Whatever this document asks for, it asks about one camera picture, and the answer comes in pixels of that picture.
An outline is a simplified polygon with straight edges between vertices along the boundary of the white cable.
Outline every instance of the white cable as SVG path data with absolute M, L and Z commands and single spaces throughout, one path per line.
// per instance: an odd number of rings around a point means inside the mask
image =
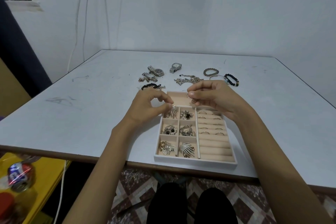
M 121 17 L 121 7 L 122 7 L 122 5 L 123 5 L 123 0 L 120 0 L 118 28 L 117 28 L 117 43 L 116 43 L 117 48 L 116 49 L 118 49 L 119 25 L 120 25 L 120 17 Z
M 79 7 L 80 7 L 80 5 L 81 5 L 81 0 L 78 0 L 77 10 L 76 10 L 76 22 L 75 22 L 76 42 L 75 42 L 75 47 L 73 48 L 73 50 L 72 50 L 72 52 L 70 54 L 70 57 L 69 57 L 68 66 L 66 68 L 66 73 L 69 73 L 72 55 L 74 54 L 75 49 L 77 47 L 77 42 L 78 42 L 78 14 L 79 14 Z
M 83 47 L 82 47 L 82 51 L 83 51 L 83 62 L 85 61 L 85 57 L 84 57 L 84 42 L 85 42 L 85 35 L 86 35 L 86 17 L 87 17 L 87 5 L 88 5 L 88 1 L 89 1 L 89 0 L 86 0 L 86 7 L 85 7 L 85 24 L 84 24 Z
M 64 169 L 63 169 L 63 174 L 62 174 L 62 181 L 61 181 L 61 195 L 59 197 L 59 203 L 58 203 L 58 208 L 57 208 L 57 213 L 55 216 L 54 224 L 57 222 L 58 214 L 61 209 L 61 203 L 62 203 L 62 196 L 63 196 L 63 186 L 64 186 L 64 176 L 65 176 L 65 171 L 67 169 L 67 161 L 64 161 Z
M 106 14 L 106 23 L 107 23 L 107 37 L 108 37 L 108 49 L 111 49 L 111 43 L 110 43 L 110 25 L 109 25 L 109 17 L 107 14 L 107 2 L 105 1 L 105 14 Z

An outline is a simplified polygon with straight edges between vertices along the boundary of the wristwatch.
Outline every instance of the wristwatch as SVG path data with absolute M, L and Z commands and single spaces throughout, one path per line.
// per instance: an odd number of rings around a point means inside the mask
M 148 78 L 149 80 L 152 80 L 153 82 L 157 82 L 158 81 L 157 78 L 154 75 L 149 74 L 149 73 L 143 73 L 142 76 Z
M 161 77 L 161 76 L 165 75 L 163 70 L 159 69 L 159 68 L 153 68 L 152 66 L 149 66 L 148 70 L 158 77 Z
M 175 73 L 177 70 L 181 69 L 181 67 L 182 67 L 182 64 L 174 63 L 171 65 L 171 69 L 169 70 L 169 72 Z

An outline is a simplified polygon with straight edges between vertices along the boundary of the floor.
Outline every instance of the floor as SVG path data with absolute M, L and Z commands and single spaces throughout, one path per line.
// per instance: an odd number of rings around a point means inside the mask
M 168 182 L 180 178 L 167 174 L 161 174 L 161 176 Z M 108 223 L 146 223 L 149 201 L 138 209 L 131 208 L 119 218 L 116 217 L 116 214 L 151 198 L 155 194 L 157 184 L 157 180 L 148 172 L 124 169 L 118 183 Z M 192 213 L 195 212 L 201 193 L 207 188 L 215 187 L 222 190 L 232 203 L 239 224 L 276 223 L 261 187 L 198 178 L 187 180 L 183 186 L 186 188 L 188 207 Z M 336 197 L 322 194 L 317 194 L 317 197 L 336 223 Z M 193 218 L 188 215 L 188 223 L 193 222 Z

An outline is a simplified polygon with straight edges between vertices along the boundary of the black pants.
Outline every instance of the black pants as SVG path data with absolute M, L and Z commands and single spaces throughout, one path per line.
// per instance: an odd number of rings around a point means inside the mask
M 186 193 L 176 183 L 166 183 L 157 189 L 147 215 L 147 224 L 187 224 Z M 216 188 L 205 190 L 199 197 L 194 224 L 238 224 L 236 212 L 224 192 Z

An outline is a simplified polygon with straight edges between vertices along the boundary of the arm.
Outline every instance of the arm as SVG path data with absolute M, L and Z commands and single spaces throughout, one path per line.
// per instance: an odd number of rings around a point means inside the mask
M 223 81 L 195 84 L 188 89 L 188 96 L 196 99 L 196 106 L 211 106 L 237 124 L 277 223 L 332 223 L 317 197 L 245 100 Z
M 151 100 L 154 98 L 164 100 L 166 104 L 152 107 Z M 157 115 L 167 112 L 172 104 L 171 98 L 160 90 L 147 88 L 137 93 L 123 120 L 112 129 L 103 153 L 63 224 L 107 222 L 134 131 Z

